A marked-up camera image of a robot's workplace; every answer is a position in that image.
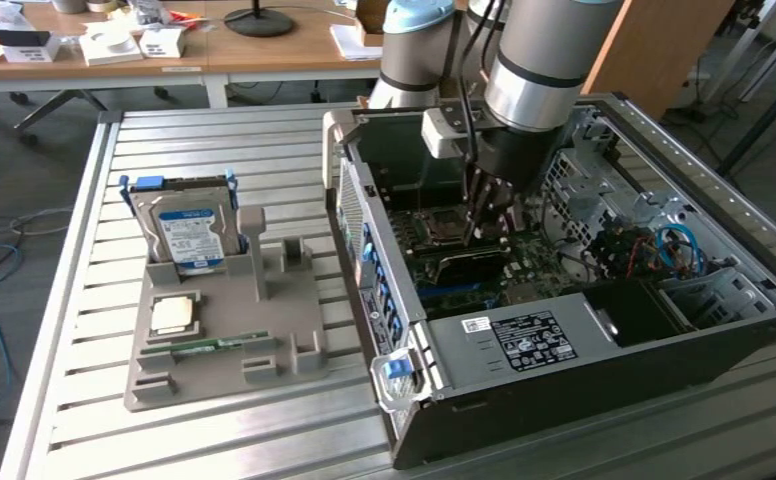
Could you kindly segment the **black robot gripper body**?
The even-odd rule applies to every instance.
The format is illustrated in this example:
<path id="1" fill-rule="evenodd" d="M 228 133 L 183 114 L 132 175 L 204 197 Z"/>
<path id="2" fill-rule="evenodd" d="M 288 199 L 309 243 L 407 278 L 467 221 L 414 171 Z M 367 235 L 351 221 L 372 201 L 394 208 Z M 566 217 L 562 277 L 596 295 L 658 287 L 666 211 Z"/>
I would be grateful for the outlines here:
<path id="1" fill-rule="evenodd" d="M 478 167 L 524 193 L 539 184 L 543 167 L 564 140 L 564 127 L 530 132 L 508 127 L 484 130 L 478 143 Z"/>

